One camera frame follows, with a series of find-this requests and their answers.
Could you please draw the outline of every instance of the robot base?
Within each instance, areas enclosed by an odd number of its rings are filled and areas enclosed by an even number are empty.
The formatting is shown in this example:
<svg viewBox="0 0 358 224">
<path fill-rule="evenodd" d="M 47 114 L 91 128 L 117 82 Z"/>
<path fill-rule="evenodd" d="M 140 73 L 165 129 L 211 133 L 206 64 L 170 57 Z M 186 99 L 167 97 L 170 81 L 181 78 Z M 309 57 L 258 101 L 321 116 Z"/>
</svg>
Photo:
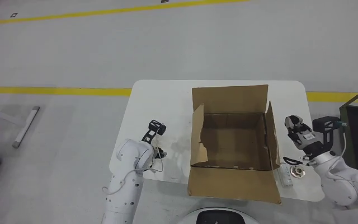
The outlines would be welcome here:
<svg viewBox="0 0 358 224">
<path fill-rule="evenodd" d="M 187 214 L 178 224 L 259 224 L 254 218 L 230 208 L 201 208 Z"/>
</svg>

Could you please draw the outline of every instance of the metal part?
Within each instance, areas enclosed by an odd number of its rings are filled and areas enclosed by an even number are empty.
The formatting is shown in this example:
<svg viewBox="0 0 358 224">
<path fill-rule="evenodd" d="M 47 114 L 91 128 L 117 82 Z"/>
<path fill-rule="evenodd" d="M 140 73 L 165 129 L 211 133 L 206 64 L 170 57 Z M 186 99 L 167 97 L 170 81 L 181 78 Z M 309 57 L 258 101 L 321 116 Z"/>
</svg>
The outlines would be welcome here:
<svg viewBox="0 0 358 224">
<path fill-rule="evenodd" d="M 290 172 L 295 178 L 302 178 L 306 174 L 302 166 L 291 166 Z"/>
</svg>

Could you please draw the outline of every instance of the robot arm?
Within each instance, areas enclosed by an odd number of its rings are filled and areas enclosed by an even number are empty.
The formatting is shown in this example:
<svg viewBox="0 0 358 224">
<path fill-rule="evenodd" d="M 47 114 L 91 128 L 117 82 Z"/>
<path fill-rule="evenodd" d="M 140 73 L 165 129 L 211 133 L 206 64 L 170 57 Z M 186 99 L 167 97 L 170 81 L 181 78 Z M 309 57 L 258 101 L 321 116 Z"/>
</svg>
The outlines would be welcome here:
<svg viewBox="0 0 358 224">
<path fill-rule="evenodd" d="M 321 186 L 325 195 L 341 206 L 349 206 L 355 203 L 358 200 L 358 170 L 347 166 L 344 162 L 342 155 L 345 149 L 341 156 L 330 151 L 333 142 L 330 140 L 330 147 L 326 147 L 320 137 L 304 124 L 299 116 L 288 116 L 285 119 L 285 126 L 289 132 L 289 138 L 294 142 L 297 149 L 305 152 L 305 158 L 309 161 L 307 165 L 313 166 L 314 171 L 321 177 Z M 322 130 L 325 133 L 329 132 L 329 137 L 333 138 L 333 129 L 344 126 L 346 126 L 346 123 L 336 119 L 328 122 L 328 125 L 324 125 Z M 290 165 L 297 165 L 292 164 L 292 162 L 299 162 L 286 157 L 284 157 L 284 160 Z"/>
<path fill-rule="evenodd" d="M 141 142 L 126 139 L 116 149 L 120 169 L 112 174 L 109 186 L 102 188 L 107 194 L 103 224 L 133 223 L 144 183 L 143 172 L 154 170 L 150 167 L 156 157 L 162 159 L 166 156 L 160 148 L 154 148 L 150 143 L 156 134 L 162 135 L 165 129 L 165 125 L 152 120 Z"/>
</svg>

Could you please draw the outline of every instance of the cardboard box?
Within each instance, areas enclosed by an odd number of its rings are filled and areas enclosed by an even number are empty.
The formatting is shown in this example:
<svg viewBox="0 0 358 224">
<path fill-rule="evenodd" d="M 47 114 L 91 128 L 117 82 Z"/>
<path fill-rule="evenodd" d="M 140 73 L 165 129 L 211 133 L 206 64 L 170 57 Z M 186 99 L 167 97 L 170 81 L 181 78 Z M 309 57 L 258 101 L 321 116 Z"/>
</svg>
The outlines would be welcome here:
<svg viewBox="0 0 358 224">
<path fill-rule="evenodd" d="M 188 193 L 281 204 L 268 85 L 193 88 Z"/>
</svg>

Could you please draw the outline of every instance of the yellow stripe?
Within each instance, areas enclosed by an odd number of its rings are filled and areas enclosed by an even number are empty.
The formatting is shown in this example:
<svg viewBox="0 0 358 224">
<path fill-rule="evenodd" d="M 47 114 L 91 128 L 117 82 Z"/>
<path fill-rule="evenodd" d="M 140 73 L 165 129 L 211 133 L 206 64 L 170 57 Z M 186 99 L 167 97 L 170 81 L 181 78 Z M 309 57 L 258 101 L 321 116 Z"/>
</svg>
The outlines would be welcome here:
<svg viewBox="0 0 358 224">
<path fill-rule="evenodd" d="M 130 93 L 130 88 L 0 87 L 0 94 L 128 97 Z M 307 99 L 309 102 L 347 102 L 357 94 L 358 92 L 307 92 Z"/>
<path fill-rule="evenodd" d="M 48 16 L 31 17 L 31 18 L 11 18 L 9 20 L 0 20 L 0 24 L 9 24 L 15 22 L 30 22 L 30 21 L 39 21 L 39 20 L 54 20 L 59 18 L 72 18 L 72 17 L 83 17 L 83 16 L 98 16 L 98 15 L 107 15 L 107 14 L 125 13 L 125 12 L 139 12 L 139 11 L 148 11 L 148 10 L 163 10 L 165 8 L 202 6 L 206 4 L 221 4 L 221 3 L 248 2 L 248 1 L 249 0 L 203 0 L 203 1 L 194 1 L 194 2 L 162 3 L 154 6 L 137 6 L 137 7 L 130 7 L 130 8 L 116 8 L 113 10 L 75 12 L 75 13 L 66 13 L 61 15 L 48 15 Z"/>
<path fill-rule="evenodd" d="M 347 102 L 357 94 L 358 92 L 307 92 L 307 99 L 309 102 Z"/>
<path fill-rule="evenodd" d="M 130 88 L 0 87 L 0 94 L 130 96 Z"/>
</svg>

